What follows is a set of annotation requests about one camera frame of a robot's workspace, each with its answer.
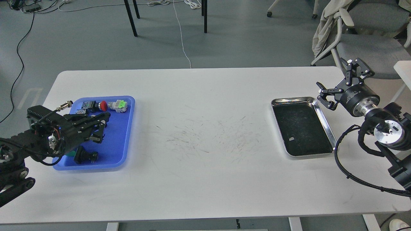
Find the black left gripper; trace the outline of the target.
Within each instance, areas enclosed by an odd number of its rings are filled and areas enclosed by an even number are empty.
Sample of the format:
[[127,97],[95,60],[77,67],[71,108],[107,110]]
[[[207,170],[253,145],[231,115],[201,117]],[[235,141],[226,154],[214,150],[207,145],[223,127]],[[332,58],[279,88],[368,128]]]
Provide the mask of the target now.
[[109,112],[98,115],[66,114],[66,117],[59,117],[59,154],[66,154],[86,141],[102,143],[106,124],[98,123],[103,120],[108,122],[110,117],[111,114]]

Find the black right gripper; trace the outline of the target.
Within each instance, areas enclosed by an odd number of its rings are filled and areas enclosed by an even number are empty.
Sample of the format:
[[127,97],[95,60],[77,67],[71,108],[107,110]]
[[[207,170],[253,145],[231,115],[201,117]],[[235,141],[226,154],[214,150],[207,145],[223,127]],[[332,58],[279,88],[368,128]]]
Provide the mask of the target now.
[[355,60],[345,60],[341,57],[340,61],[344,63],[346,67],[343,84],[351,87],[347,90],[337,87],[327,89],[322,83],[316,82],[316,85],[319,87],[319,96],[317,97],[317,100],[327,109],[334,111],[337,108],[339,99],[332,101],[327,100],[327,97],[335,97],[342,94],[340,104],[350,113],[350,115],[353,117],[365,116],[366,111],[379,104],[380,97],[365,84],[353,85],[353,79],[354,77],[361,79],[361,76],[371,77],[374,76],[375,73],[359,57]]

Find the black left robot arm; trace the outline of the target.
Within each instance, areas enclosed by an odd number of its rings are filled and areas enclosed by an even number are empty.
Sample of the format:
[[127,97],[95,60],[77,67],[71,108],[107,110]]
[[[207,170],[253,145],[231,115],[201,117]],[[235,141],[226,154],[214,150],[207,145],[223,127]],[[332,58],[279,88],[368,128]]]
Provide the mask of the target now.
[[82,143],[101,143],[111,115],[109,112],[98,115],[59,114],[72,104],[72,101],[66,101],[53,111],[41,105],[30,107],[27,109],[29,129],[10,138],[1,138],[1,206],[34,186],[35,179],[27,177],[29,169],[25,166],[25,159],[28,157],[46,166],[58,164],[73,150],[76,150],[76,163],[97,159],[98,153],[87,152]]

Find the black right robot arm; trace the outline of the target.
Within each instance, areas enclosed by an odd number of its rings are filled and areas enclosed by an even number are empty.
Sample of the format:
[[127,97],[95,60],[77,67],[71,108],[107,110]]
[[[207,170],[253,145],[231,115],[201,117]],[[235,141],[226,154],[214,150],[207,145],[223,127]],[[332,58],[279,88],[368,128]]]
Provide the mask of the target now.
[[317,82],[319,96],[317,97],[326,108],[334,111],[338,104],[353,117],[364,117],[361,126],[352,125],[337,140],[339,147],[344,137],[358,130],[358,144],[368,154],[385,157],[391,167],[389,174],[401,186],[402,190],[386,188],[371,184],[354,176],[341,164],[337,150],[334,157],[339,169],[361,185],[378,189],[394,195],[410,197],[411,163],[410,155],[399,159],[392,151],[409,151],[411,144],[410,114],[402,113],[402,107],[395,102],[380,108],[380,97],[364,83],[365,77],[371,77],[374,72],[360,58],[345,61],[345,78],[334,88],[327,89]]

